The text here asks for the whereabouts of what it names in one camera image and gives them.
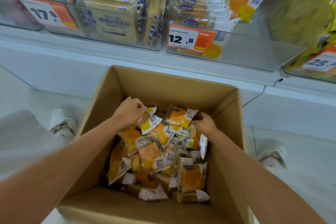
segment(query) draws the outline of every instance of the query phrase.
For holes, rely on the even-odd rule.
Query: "floor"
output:
[[[0,89],[0,103],[4,103],[0,106],[0,118],[12,112],[29,110],[46,129],[49,127],[49,115],[53,108],[59,106],[70,108],[79,118],[80,123],[91,101],[87,98],[34,90],[1,67]],[[248,126],[245,126],[245,134],[247,153],[250,156],[260,153],[267,143],[281,143],[288,148],[289,170],[315,177],[323,184],[336,187],[334,166],[336,141]],[[57,212],[53,212],[43,224],[61,223],[65,222]]]

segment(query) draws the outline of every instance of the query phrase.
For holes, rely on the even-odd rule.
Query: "brown cardboard box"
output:
[[[209,113],[217,127],[244,149],[242,104],[234,86],[119,66],[108,69],[102,78],[81,134],[110,118],[128,96],[161,110],[174,104]],[[99,187],[111,145],[101,151],[63,199],[59,211],[64,216],[113,224],[253,223],[244,196],[212,145],[207,152],[209,205],[180,205],[172,200],[145,202]]]

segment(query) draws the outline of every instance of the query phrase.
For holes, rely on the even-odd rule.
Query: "price tag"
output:
[[[302,68],[318,71],[328,71],[336,68],[336,53],[323,52],[321,55],[304,63]]]
[[[170,25],[168,46],[189,49],[198,52],[206,52],[215,32]]]
[[[42,0],[20,0],[42,24],[78,29],[66,7],[61,3]]]

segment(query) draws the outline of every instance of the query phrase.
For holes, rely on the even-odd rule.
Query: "person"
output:
[[[79,140],[3,180],[0,223],[40,224],[111,138],[145,111],[139,99],[126,99],[111,118]],[[218,130],[209,115],[201,116],[193,124],[219,149],[261,224],[325,223],[298,194]]]

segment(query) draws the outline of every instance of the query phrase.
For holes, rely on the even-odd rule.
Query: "person's right hand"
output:
[[[125,99],[112,116],[114,124],[118,131],[131,126],[147,110],[147,107],[137,98]]]
[[[217,127],[210,115],[205,112],[201,112],[200,115],[202,120],[193,120],[191,123],[206,137],[210,137],[211,134],[217,131]]]

